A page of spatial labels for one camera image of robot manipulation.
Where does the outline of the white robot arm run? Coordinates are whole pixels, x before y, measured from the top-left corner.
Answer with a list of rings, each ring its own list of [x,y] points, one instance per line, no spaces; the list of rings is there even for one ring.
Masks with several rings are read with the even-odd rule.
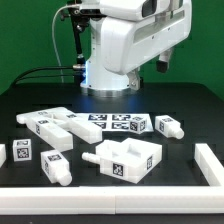
[[[189,36],[192,0],[82,0],[90,18],[91,56],[82,92],[118,97],[140,88],[140,66],[157,57],[165,72],[175,45]]]

